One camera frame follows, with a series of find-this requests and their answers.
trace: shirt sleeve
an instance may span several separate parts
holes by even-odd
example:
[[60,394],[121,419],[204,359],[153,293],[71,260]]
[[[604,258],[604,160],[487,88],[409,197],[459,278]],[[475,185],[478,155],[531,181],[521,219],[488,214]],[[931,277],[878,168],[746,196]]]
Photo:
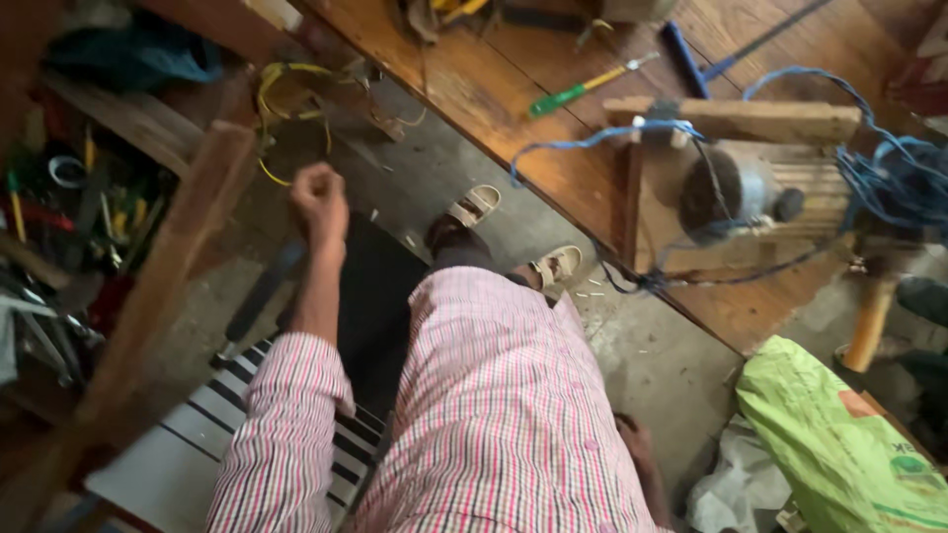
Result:
[[217,474],[208,531],[329,531],[335,412],[355,411],[335,346],[280,336],[245,394],[246,421]]

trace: green screwdriver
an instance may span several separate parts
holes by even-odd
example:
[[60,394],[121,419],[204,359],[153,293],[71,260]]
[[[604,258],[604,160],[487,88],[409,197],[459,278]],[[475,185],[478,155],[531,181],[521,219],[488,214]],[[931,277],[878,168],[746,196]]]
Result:
[[633,59],[626,64],[620,64],[609,72],[600,76],[596,76],[588,82],[577,83],[576,85],[573,85],[561,93],[545,96],[530,104],[530,118],[535,119],[540,115],[546,115],[547,113],[550,113],[551,111],[561,107],[566,102],[572,101],[573,99],[578,98],[580,95],[585,94],[594,87],[598,87],[605,82],[614,80],[626,72],[638,70],[638,68],[642,66],[643,63],[651,61],[657,57],[659,57],[658,52],[649,52],[645,57]]

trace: black and white striped mat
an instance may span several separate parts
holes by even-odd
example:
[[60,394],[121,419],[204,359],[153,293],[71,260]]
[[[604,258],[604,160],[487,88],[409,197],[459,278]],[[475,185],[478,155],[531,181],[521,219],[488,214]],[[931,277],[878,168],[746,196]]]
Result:
[[[90,474],[86,488],[161,531],[203,531],[221,458],[246,419],[241,398],[271,344],[261,340],[228,363],[111,465]],[[334,530],[372,471],[384,431],[385,423],[359,406],[355,418],[336,415],[326,495]]]

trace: pink checkered shirt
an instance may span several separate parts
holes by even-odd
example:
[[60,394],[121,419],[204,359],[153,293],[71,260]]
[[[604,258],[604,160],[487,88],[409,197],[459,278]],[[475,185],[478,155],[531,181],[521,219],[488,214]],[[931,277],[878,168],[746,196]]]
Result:
[[[412,293],[393,443],[356,531],[661,530],[612,419],[568,296],[459,266]],[[336,408],[353,408],[336,349],[281,336],[246,392],[210,531],[328,531]]]

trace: green bag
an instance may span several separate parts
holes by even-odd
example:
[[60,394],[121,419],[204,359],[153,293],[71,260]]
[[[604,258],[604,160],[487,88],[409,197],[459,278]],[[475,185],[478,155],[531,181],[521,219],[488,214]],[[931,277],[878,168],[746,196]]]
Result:
[[744,366],[738,401],[815,533],[948,531],[944,478],[795,342],[764,343]]

